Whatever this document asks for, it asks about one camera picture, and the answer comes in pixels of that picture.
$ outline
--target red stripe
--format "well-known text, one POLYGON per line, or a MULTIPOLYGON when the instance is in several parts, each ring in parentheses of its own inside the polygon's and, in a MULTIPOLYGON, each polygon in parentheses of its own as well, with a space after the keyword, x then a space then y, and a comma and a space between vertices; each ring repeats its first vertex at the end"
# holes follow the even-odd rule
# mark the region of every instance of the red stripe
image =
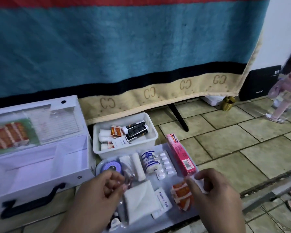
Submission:
POLYGON ((70 6, 147 6, 238 0, 0 0, 0 8, 70 6))

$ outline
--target white wall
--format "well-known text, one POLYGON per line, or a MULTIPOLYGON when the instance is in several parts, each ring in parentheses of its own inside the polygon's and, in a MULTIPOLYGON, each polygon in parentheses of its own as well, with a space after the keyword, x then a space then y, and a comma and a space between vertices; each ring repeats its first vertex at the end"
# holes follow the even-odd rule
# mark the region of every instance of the white wall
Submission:
POLYGON ((284 65, 291 54, 291 0, 270 0, 263 44, 251 70, 284 65))

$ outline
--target transparent water bottle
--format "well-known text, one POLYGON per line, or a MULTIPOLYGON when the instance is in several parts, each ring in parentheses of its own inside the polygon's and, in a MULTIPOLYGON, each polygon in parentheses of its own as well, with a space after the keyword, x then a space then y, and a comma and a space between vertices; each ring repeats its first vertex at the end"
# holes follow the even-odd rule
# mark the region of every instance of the transparent water bottle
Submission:
POLYGON ((291 116, 291 73, 272 87, 268 97, 276 99, 265 116, 274 122, 285 122, 291 116))

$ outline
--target black device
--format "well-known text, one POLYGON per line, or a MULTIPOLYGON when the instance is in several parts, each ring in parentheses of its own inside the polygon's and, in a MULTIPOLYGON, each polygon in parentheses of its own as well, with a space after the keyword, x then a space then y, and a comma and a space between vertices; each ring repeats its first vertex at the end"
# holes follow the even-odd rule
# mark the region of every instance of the black device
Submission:
POLYGON ((251 70, 239 92, 239 100, 247 101, 266 96, 278 81, 281 65, 251 70))

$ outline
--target black stand leg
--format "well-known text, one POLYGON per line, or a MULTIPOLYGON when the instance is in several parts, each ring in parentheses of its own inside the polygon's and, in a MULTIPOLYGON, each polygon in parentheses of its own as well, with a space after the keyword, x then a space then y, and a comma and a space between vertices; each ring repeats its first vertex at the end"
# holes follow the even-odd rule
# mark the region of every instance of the black stand leg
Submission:
POLYGON ((185 121, 183 120, 183 118, 181 117, 179 111, 177 110, 177 108, 175 107, 174 104, 169 104, 168 105, 169 108, 171 109, 171 111, 173 112, 173 114, 175 115, 175 117, 177 118, 177 120, 179 121, 179 123, 181 124, 181 126, 183 127, 183 129, 188 132, 189 128, 186 125, 185 121))

